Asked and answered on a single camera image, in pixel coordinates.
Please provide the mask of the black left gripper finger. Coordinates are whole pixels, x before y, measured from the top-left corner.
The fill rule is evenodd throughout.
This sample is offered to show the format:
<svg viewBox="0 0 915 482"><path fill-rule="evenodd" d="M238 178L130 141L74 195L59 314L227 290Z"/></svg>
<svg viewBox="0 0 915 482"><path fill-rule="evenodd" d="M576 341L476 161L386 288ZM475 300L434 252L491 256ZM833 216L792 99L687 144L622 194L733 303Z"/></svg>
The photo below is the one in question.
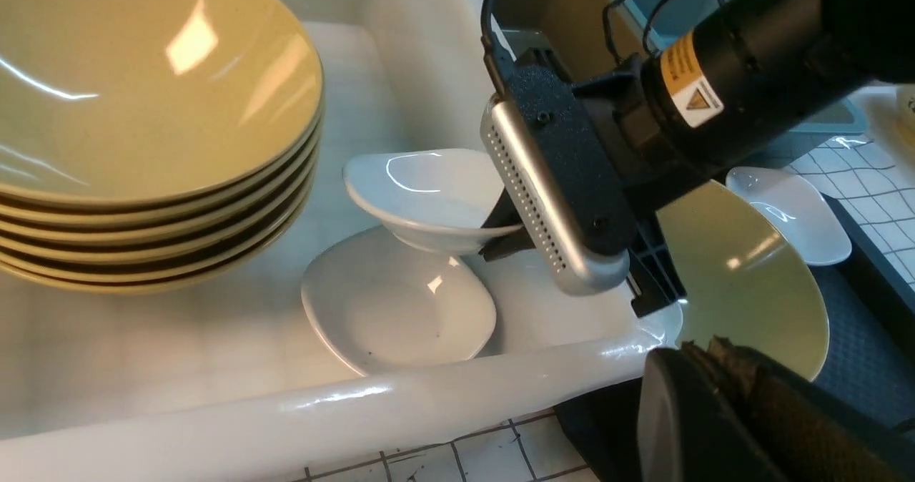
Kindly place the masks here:
<svg viewBox="0 0 915 482"><path fill-rule="evenodd" d="M767 355L713 338L647 355L644 481L911 481L914 450Z"/></svg>

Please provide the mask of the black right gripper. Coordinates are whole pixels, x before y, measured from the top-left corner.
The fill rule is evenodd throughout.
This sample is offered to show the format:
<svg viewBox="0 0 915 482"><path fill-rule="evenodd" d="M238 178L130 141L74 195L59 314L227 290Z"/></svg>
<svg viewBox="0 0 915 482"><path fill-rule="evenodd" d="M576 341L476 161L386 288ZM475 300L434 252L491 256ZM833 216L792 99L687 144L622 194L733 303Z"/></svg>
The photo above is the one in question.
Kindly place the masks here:
<svg viewBox="0 0 915 482"><path fill-rule="evenodd" d="M484 49L483 61L491 46ZM600 84L574 85L558 76L551 51L527 51L495 93L517 104L537 150L558 182L585 245L604 255L628 252L626 284L638 317L656 313L686 296L661 231L658 212L706 181L703 169L676 146L670 128L676 110L661 76L661 52L645 58L640 81L630 92L608 91ZM485 227L516 222L507 192L499 198ZM478 251L488 262L533 250L523 225Z"/></svg>

